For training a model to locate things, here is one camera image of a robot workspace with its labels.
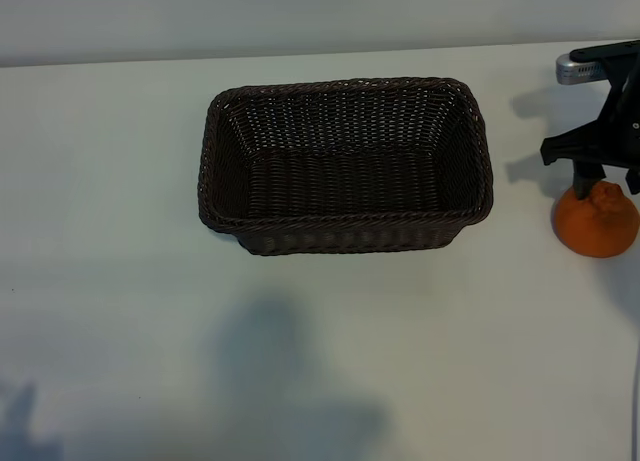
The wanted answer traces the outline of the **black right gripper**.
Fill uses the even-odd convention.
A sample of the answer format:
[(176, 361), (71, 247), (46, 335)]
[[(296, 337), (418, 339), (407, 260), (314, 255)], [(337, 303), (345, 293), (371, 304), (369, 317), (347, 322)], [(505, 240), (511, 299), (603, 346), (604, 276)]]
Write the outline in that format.
[(543, 162), (574, 161), (578, 200), (605, 178), (602, 165), (628, 169), (629, 192), (639, 194), (639, 42), (574, 49), (557, 58), (556, 80), (565, 86), (606, 81), (610, 89), (595, 120), (543, 141)]

